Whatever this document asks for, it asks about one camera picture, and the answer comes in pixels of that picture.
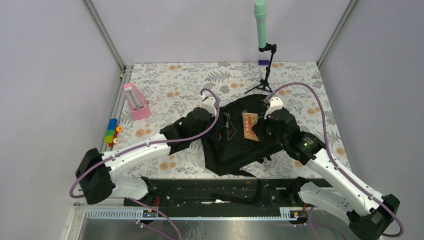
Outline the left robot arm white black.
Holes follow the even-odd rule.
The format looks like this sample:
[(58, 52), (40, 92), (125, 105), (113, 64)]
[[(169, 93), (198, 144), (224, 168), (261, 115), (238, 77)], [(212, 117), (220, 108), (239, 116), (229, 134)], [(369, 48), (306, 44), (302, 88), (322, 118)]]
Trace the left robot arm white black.
[(190, 144), (212, 131), (219, 114), (196, 107), (185, 117), (162, 128), (155, 135), (128, 147), (100, 152), (97, 148), (85, 152), (75, 171), (76, 181), (69, 190), (73, 199), (85, 198), (89, 205), (110, 197), (132, 198), (148, 206), (155, 192), (143, 178), (126, 178), (123, 174), (141, 164), (187, 149)]

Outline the black student backpack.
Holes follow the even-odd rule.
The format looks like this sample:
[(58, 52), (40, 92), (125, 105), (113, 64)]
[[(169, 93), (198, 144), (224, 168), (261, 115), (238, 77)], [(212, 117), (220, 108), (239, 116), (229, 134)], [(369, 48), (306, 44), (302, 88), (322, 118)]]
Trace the black student backpack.
[(253, 177), (241, 170), (253, 162), (262, 163), (264, 158), (283, 150), (273, 140), (255, 141), (244, 137), (243, 113), (261, 115), (266, 106), (264, 94), (247, 95), (220, 107), (218, 122), (201, 138), (206, 169), (223, 175)]

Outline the orange snack packet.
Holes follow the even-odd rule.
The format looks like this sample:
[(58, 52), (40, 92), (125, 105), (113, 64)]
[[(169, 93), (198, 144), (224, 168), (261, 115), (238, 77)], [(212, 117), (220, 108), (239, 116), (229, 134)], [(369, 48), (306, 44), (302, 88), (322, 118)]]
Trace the orange snack packet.
[(253, 131), (253, 127), (258, 122), (258, 114), (244, 111), (241, 116), (243, 123), (243, 137), (247, 140), (259, 142), (260, 138)]

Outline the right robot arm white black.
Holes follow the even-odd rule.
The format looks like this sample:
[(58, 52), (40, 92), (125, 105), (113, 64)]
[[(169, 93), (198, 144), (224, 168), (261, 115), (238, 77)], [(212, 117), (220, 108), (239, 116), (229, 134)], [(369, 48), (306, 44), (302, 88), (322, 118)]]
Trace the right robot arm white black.
[(303, 202), (338, 217), (361, 240), (377, 240), (395, 219), (400, 206), (393, 194), (383, 195), (342, 165), (318, 137), (300, 129), (296, 118), (282, 108), (260, 116), (252, 130), (262, 140), (273, 140), (294, 160), (318, 173), (334, 194), (298, 177), (287, 191), (293, 206)]

